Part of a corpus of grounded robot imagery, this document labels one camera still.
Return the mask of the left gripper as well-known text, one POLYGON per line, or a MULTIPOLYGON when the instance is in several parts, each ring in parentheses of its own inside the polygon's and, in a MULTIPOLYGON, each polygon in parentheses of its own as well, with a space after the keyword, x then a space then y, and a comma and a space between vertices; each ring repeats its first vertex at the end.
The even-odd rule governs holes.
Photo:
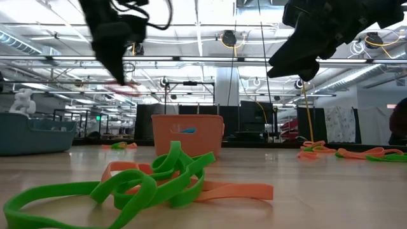
POLYGON ((92 35, 91 46, 96 59, 110 72, 119 85, 125 84, 123 54, 131 43, 146 38, 148 15, 124 14, 113 0, 79 0, 86 24, 92 35))

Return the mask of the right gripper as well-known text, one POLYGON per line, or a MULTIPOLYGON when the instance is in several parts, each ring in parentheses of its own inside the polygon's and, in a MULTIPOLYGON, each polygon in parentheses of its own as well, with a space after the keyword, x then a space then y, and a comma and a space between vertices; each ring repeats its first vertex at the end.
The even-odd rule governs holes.
POLYGON ((338 46, 369 27, 376 4, 377 0, 288 0, 283 23, 294 32, 269 59, 267 76, 314 79, 320 69, 316 58, 332 57, 338 46))

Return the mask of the black partition panel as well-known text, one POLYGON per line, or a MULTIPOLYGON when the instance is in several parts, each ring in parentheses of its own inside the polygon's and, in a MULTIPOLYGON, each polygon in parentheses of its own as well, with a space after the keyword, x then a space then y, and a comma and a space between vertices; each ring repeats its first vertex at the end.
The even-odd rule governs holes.
POLYGON ((272 103, 241 101, 239 108, 240 131, 272 136, 275 133, 274 112, 272 103))
POLYGON ((177 115, 178 106, 163 104, 138 104, 135 121, 134 139, 136 140, 153 140, 152 115, 163 115, 164 109, 167 109, 168 115, 177 115))
MULTIPOLYGON (((312 132, 314 135, 314 141, 327 142, 328 139, 324 110, 322 108, 312 107, 309 109, 309 112, 312 124, 312 132)), ((308 124, 308 113, 306 108, 301 107, 297 108, 297 119, 299 136, 311 140, 310 126, 308 124)))
POLYGON ((180 115, 220 115, 223 117, 224 136, 223 141, 234 136, 239 128, 237 106, 179 106, 180 115))

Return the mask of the red white object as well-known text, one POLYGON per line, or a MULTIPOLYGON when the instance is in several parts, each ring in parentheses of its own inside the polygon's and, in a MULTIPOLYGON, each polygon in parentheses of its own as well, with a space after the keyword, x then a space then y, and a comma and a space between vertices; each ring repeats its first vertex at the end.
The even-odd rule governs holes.
POLYGON ((280 127, 280 131, 280 138, 284 142, 296 142, 296 138, 299 136, 298 119, 293 118, 292 120, 285 122, 280 127))

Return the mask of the white printed curtain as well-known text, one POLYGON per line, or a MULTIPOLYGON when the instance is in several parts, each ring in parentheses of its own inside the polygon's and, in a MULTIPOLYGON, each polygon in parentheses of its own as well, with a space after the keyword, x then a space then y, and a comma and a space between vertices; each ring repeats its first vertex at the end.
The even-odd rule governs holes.
POLYGON ((352 108, 325 108, 324 116, 328 142, 355 142, 356 121, 352 108))

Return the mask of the plain white sheet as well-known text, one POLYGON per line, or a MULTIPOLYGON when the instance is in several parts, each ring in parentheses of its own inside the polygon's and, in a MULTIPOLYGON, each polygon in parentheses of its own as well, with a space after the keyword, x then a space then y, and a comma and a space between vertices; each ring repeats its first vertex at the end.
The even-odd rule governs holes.
POLYGON ((365 145, 387 145, 387 115, 378 107, 359 108, 361 142, 365 145))

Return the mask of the dark teal plastic basket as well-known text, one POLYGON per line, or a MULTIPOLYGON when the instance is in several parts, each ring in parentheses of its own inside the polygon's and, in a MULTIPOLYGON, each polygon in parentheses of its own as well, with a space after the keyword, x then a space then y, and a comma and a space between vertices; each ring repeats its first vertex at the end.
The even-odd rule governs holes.
POLYGON ((18 113, 0 113, 0 156, 58 153, 71 148, 75 121, 30 119, 18 113))

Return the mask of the person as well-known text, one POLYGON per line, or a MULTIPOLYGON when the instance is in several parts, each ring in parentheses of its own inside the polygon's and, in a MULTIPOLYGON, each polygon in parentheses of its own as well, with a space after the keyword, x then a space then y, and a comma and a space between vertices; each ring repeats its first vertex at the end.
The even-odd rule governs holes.
POLYGON ((390 145, 407 145, 407 97, 397 103, 390 119, 390 145))

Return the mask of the orange plastic basket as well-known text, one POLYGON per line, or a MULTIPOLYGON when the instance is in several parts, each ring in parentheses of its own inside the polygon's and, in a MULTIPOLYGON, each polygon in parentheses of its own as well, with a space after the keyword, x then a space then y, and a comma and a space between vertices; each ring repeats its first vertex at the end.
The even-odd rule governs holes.
POLYGON ((153 139, 157 155, 166 154, 171 141, 181 142, 182 150, 190 157, 212 152, 218 157, 224 134, 223 117, 212 114, 154 114, 153 139), (179 133, 196 128, 194 134, 179 133))

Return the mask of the silver ventilation duct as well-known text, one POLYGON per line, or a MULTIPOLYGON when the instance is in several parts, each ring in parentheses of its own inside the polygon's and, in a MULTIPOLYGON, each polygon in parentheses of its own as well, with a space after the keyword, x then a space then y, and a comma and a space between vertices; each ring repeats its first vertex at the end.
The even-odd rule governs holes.
POLYGON ((390 70, 401 70, 402 68, 407 68, 407 64, 375 64, 369 67, 364 67, 361 70, 348 74, 344 78, 338 80, 331 86, 331 88, 333 90, 341 90, 364 80, 387 73, 390 70))
POLYGON ((0 31, 0 43, 13 47, 21 52, 24 52, 28 55, 40 55, 42 51, 25 43, 15 36, 12 36, 6 32, 0 31))

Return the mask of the black stand frame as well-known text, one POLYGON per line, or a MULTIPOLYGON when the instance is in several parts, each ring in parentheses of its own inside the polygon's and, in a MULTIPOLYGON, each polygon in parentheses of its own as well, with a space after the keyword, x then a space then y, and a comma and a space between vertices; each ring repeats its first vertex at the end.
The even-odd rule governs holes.
POLYGON ((189 87, 195 87, 198 85, 202 85, 206 91, 208 91, 212 95, 212 104, 215 106, 216 105, 216 96, 215 96, 215 83, 214 82, 199 82, 199 81, 182 81, 182 82, 172 82, 172 81, 166 81, 164 83, 164 113, 167 114, 167 99, 168 95, 175 89, 178 85, 182 84, 183 86, 189 86, 189 87), (207 85, 210 85, 213 87, 213 91, 210 91, 207 88, 207 85))

